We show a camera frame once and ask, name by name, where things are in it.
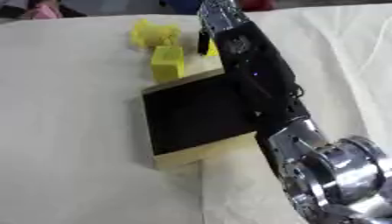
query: white cloth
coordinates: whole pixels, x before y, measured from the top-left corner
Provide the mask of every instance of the white cloth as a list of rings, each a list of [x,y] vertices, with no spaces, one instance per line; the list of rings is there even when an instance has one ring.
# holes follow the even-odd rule
[[[250,16],[297,74],[330,139],[362,134],[388,151],[391,14],[384,4]],[[197,165],[174,174],[145,167],[140,90],[152,85],[150,55],[129,49],[126,34],[139,18],[181,27],[187,74],[220,66],[195,54],[196,17],[0,25],[0,222],[300,223],[256,145],[204,161],[201,182]]]

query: yellow block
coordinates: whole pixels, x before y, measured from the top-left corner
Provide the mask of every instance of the yellow block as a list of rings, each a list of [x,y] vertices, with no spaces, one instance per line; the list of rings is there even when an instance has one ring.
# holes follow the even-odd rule
[[[206,53],[206,56],[218,56],[219,51],[218,48],[216,47],[215,43],[210,39],[210,43],[208,44],[208,52]]]
[[[179,35],[180,29],[176,25],[158,25],[146,19],[140,19],[129,32],[129,42],[143,48],[176,46],[179,42]]]
[[[151,69],[158,83],[184,77],[184,52],[180,46],[161,45],[155,48]]]

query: yellow cube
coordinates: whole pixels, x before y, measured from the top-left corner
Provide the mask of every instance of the yellow cube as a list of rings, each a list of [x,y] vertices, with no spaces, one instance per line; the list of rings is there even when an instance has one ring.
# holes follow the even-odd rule
[[[184,51],[181,46],[161,45],[155,48],[151,69],[157,83],[184,77]]]

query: white tablecloth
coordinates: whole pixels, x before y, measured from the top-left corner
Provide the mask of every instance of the white tablecloth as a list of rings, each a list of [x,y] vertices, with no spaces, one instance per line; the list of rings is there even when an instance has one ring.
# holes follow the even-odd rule
[[[250,16],[297,74],[330,139],[361,134],[387,151],[391,15],[384,4]],[[128,48],[126,35],[139,18],[181,27],[187,74],[220,66],[194,54],[196,17],[0,25],[0,223],[301,222],[256,145],[208,159],[201,171],[150,168],[140,102],[152,85],[150,55]]]

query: robotic arm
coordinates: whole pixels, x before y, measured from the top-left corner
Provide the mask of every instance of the robotic arm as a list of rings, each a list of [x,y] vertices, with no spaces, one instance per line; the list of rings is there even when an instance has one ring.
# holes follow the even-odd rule
[[[279,51],[235,0],[206,0],[201,32],[258,121],[256,140],[294,208],[309,223],[392,223],[392,166],[360,136],[328,143]]]

